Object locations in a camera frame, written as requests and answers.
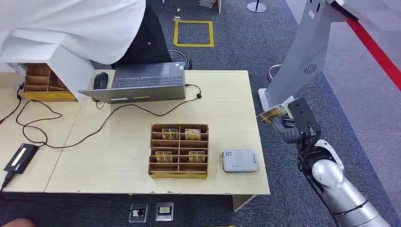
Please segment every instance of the cardboard compartment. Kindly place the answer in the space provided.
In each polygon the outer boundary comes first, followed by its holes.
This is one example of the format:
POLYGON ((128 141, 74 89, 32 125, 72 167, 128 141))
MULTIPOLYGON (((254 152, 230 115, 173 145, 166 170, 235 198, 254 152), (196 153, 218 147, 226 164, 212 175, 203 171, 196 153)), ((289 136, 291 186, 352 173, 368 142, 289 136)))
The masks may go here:
POLYGON ((47 91, 47 85, 26 85, 24 86, 24 92, 46 92, 47 91))
POLYGON ((179 163, 180 164, 181 163, 189 163, 189 164, 207 164, 208 163, 208 156, 207 155, 205 155, 205 162, 204 163, 199 163, 199 162, 192 163, 192 162, 189 162, 189 155, 180 155, 178 157, 179 157, 179 163))
POLYGON ((200 129, 201 133, 208 133, 208 126, 206 124, 180 124, 180 132, 185 133, 186 129, 200 129))
POLYGON ((75 102, 74 95, 65 87, 47 64, 28 64, 24 96, 42 102, 75 102))
POLYGON ((154 124, 152 132, 162 132, 162 129, 178 129, 180 131, 180 125, 178 124, 154 124))
POLYGON ((42 77, 42 76, 26 76, 25 77, 25 85, 45 85, 49 83, 49 78, 48 77, 42 77))
POLYGON ((151 148, 178 148, 180 143, 178 140, 151 140, 151 148))
MULTIPOLYGON (((174 156, 173 155, 173 162, 172 163, 178 163, 178 155, 174 156)), ((157 162, 156 156, 155 155, 151 155, 149 156, 149 164, 170 164, 168 162, 157 162)))
POLYGON ((207 148, 180 148, 179 155, 188 155, 190 151, 204 151, 205 155, 208 155, 209 150, 207 148))
POLYGON ((204 172, 204 173, 207 173, 208 164, 206 164, 206 163, 186 163, 186 164, 180 163, 179 171, 180 172, 204 172))
POLYGON ((27 76, 49 77, 52 70, 44 63, 30 63, 26 68, 27 76))
POLYGON ((206 124, 154 124, 150 130, 148 173, 152 178, 207 179, 209 166, 209 128, 206 124), (162 129, 178 129, 179 140, 163 140, 162 129), (200 129, 201 140, 185 140, 185 129, 200 129), (158 163, 156 151, 171 151, 173 163, 158 163), (190 151, 204 151, 204 163, 190 163, 190 151))
POLYGON ((171 153, 173 155, 179 155, 179 149, 178 148, 176 148, 176 149, 174 149, 174 148, 151 148, 150 149, 150 155, 155 155, 156 151, 171 151, 171 153))
POLYGON ((149 164, 149 172, 177 172, 178 165, 171 163, 149 164))
POLYGON ((58 87, 58 88, 63 88, 65 90, 67 90, 67 87, 64 85, 64 83, 56 76, 56 74, 54 74, 54 72, 52 71, 50 73, 50 77, 49 77, 49 86, 52 87, 58 87))
POLYGON ((208 142, 202 140, 184 140, 180 141, 181 148, 208 148, 208 142))
MULTIPOLYGON (((180 133, 180 140, 185 140, 185 133, 180 133)), ((209 135, 207 133, 201 133, 200 134, 200 140, 201 141, 208 141, 209 140, 209 135)))

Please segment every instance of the yellow tape square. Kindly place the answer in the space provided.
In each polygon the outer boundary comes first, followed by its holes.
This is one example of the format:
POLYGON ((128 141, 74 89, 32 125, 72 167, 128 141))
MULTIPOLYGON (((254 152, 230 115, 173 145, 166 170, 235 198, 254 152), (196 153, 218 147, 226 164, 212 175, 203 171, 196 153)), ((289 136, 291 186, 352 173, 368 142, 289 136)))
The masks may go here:
POLYGON ((174 46, 181 47, 214 47, 213 40, 213 22, 209 20, 176 20, 174 26, 174 46), (209 44, 179 44, 178 43, 178 24, 179 23, 204 23, 209 25, 209 44))

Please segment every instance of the floor socket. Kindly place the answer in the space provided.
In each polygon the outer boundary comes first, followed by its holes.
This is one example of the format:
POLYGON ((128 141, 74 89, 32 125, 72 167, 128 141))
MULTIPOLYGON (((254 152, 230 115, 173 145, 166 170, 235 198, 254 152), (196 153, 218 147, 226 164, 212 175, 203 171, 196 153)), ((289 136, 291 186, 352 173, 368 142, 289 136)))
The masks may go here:
POLYGON ((133 203, 131 204, 131 212, 128 218, 130 223, 145 223, 148 216, 148 204, 133 203))
POLYGON ((156 204, 156 221, 172 221, 173 211, 173 202, 158 202, 156 204))

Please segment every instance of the red line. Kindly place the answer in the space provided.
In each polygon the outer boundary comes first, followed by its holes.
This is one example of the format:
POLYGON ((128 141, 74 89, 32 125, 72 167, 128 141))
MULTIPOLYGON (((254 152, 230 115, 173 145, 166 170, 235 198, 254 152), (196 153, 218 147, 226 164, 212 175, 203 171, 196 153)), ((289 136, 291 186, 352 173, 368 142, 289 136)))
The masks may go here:
POLYGON ((376 59, 377 63, 379 63, 398 89, 401 90, 401 72, 397 66, 394 65, 390 58, 384 53, 380 46, 377 45, 358 21, 348 19, 347 23, 358 36, 360 41, 365 45, 370 54, 376 59))

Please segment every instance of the laptop keyboard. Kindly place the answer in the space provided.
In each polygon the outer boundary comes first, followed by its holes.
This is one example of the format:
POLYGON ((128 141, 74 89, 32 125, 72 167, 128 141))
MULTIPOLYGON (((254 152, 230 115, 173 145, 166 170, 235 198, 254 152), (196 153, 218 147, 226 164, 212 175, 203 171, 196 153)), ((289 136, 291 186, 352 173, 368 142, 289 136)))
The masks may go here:
POLYGON ((140 77, 117 79, 117 88, 122 87, 158 87, 182 85, 182 76, 140 77))

